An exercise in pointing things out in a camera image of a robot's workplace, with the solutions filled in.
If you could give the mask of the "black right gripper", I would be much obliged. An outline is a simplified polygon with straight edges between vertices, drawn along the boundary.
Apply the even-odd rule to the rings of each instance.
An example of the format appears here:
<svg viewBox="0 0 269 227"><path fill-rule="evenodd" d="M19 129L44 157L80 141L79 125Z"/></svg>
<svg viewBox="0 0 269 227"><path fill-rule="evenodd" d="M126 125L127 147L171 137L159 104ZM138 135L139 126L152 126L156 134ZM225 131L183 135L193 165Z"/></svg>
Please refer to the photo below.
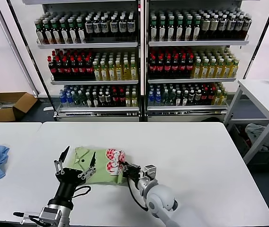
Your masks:
<svg viewBox="0 0 269 227"><path fill-rule="evenodd" d="M130 164L128 162L119 162L119 168L123 169L123 177L138 182L141 175L141 167L136 164Z"/></svg>

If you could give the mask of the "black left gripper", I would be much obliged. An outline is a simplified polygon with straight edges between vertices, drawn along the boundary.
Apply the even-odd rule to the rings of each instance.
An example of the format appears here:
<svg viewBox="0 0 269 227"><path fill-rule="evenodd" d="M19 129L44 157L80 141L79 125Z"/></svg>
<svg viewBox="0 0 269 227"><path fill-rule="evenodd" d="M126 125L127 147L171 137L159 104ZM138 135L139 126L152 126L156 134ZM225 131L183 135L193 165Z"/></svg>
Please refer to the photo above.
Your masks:
<svg viewBox="0 0 269 227"><path fill-rule="evenodd" d="M70 149L68 146L59 156L58 160L54 160L56 178L59 181L59 187L56 191L54 198L49 201L49 205L73 205L72 197L76 191L76 188L85 183L89 178L91 178L95 172L96 163L96 153L90 161L90 166L85 171L80 171L77 169L63 168L63 163L67 157L67 153Z"/></svg>

